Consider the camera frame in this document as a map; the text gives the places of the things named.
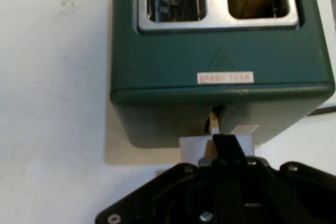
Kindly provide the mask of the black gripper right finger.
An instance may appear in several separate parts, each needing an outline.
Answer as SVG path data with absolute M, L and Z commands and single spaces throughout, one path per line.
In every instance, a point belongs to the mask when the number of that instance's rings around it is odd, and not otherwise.
M 335 176 L 298 162 L 275 170 L 224 136 L 225 223 L 335 223 Z

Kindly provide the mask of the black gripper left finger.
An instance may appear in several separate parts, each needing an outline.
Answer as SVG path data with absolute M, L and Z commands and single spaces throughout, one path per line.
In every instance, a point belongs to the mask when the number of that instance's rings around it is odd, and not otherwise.
M 215 134 L 209 165 L 180 163 L 118 200 L 95 223 L 224 223 L 229 136 Z

